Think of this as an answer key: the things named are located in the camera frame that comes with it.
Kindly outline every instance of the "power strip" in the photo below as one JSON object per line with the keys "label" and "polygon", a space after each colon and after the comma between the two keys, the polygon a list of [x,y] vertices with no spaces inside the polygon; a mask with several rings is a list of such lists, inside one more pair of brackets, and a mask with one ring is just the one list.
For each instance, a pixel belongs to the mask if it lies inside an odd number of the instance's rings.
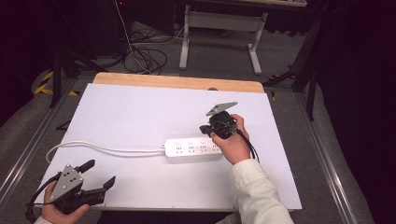
{"label": "power strip", "polygon": [[168,139],[165,157],[169,161],[215,159],[222,157],[221,150],[209,137]]}

